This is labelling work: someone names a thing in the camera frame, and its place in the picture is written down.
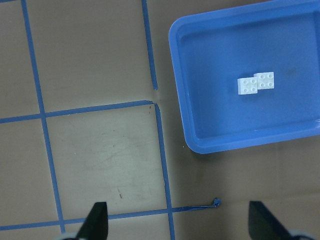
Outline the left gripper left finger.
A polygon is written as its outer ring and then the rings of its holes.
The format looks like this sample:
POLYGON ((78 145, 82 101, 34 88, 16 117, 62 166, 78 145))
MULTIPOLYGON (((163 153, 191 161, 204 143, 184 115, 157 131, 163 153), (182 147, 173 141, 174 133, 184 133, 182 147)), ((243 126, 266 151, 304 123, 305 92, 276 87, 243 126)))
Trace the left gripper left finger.
POLYGON ((96 202, 76 234, 76 240, 106 240, 108 238, 108 206, 96 202))

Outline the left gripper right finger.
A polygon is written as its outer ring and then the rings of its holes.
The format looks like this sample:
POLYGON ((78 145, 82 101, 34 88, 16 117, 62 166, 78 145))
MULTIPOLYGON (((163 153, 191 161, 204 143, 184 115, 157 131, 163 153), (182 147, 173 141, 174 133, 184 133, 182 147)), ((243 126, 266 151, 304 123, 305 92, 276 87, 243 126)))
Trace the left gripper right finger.
POLYGON ((252 240, 295 239, 261 201, 249 202, 248 232, 252 240))

